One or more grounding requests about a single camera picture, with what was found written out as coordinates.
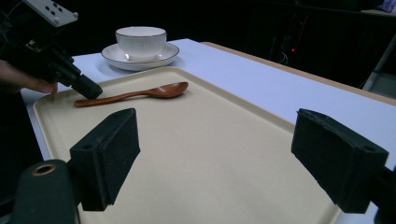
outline white table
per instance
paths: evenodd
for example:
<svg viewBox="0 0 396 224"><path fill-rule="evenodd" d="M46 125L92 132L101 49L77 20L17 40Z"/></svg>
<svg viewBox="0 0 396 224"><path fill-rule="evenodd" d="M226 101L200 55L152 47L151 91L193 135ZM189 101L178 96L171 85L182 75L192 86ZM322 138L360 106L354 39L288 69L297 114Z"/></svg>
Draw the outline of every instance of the white table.
<svg viewBox="0 0 396 224"><path fill-rule="evenodd" d="M210 44L189 39L171 43L180 48L180 53L170 66L194 74L293 123L299 108L327 114L386 149L389 152L386 166L390 170L396 165L396 106L393 101L294 69L270 66L260 59L253 57L251 60ZM110 67L100 53L74 59L75 66L95 82L132 73ZM60 91L68 89L60 84ZM21 93L43 158L48 160L50 157L33 110L33 103L44 95L28 90ZM343 214L337 223L373 223L375 212L376 207L371 203L365 215Z"/></svg>

